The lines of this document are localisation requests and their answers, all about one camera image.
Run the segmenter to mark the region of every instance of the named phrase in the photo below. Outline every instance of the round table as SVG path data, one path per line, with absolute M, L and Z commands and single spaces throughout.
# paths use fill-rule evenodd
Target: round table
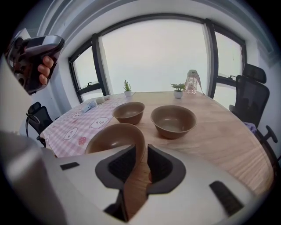
M 268 190 L 273 182 L 273 169 L 269 158 L 251 131 L 230 111 L 218 102 L 197 92 L 184 93 L 176 99 L 173 92 L 135 93 L 130 101 L 145 104 L 144 115 L 136 126 L 148 144 L 162 145 L 177 151 L 200 156 L 228 171 L 248 186 L 255 194 Z M 180 105 L 197 116 L 197 126 L 187 135 L 168 140 L 157 132 L 151 122 L 151 112 L 161 105 Z M 113 118 L 107 126 L 118 123 Z M 147 165 L 147 148 L 140 164 L 125 183 L 125 204 L 131 218 L 145 203 L 145 190 L 150 169 Z

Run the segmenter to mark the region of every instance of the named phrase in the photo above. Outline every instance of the bowl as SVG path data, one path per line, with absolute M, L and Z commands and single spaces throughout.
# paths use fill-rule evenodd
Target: bowl
M 144 104 L 141 102 L 128 102 L 117 106 L 112 115 L 120 123 L 137 124 L 140 122 L 144 113 Z
M 151 120 L 158 132 L 169 139 L 184 136 L 197 124 L 192 111 L 177 105 L 164 105 L 154 109 Z
M 118 123 L 98 132 L 89 142 L 85 154 L 101 152 L 123 145 L 136 145 L 136 165 L 144 156 L 144 135 L 139 128 L 128 123 Z

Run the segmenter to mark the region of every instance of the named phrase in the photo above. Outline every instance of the hand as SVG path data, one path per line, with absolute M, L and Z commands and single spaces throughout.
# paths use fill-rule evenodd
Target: hand
M 43 65 L 40 64 L 38 66 L 37 70 L 41 73 L 39 76 L 41 84 L 47 84 L 47 77 L 50 75 L 50 69 L 52 68 L 53 64 L 54 61 L 49 56 L 45 56 L 43 58 Z

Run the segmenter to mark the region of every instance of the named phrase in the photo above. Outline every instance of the potted plant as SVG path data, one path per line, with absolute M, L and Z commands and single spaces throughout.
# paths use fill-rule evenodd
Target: potted plant
M 130 83 L 129 83 L 129 80 L 128 81 L 124 81 L 124 94 L 126 97 L 131 97 L 132 96 L 132 91 L 131 91 L 131 86 L 130 86 Z
M 185 90 L 184 84 L 171 84 L 173 88 L 175 88 L 174 96 L 175 98 L 181 98 L 183 96 L 183 90 Z

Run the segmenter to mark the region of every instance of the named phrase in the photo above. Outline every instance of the office chair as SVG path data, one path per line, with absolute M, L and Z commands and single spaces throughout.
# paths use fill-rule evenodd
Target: office chair
M 262 68 L 245 64 L 242 76 L 236 77 L 236 102 L 235 106 L 229 105 L 229 110 L 241 121 L 259 125 L 264 108 L 269 98 L 269 89 L 263 85 L 267 77 Z M 278 142 L 274 132 L 266 126 L 268 133 L 260 140 L 263 144 L 272 137 Z
M 44 147 L 46 147 L 45 140 L 40 138 L 40 134 L 43 130 L 45 130 L 51 123 L 52 119 L 50 118 L 47 108 L 45 106 L 41 106 L 39 102 L 34 103 L 28 110 L 25 128 L 26 128 L 26 136 L 28 137 L 28 123 L 33 127 L 34 130 L 39 134 L 36 138 L 40 141 Z

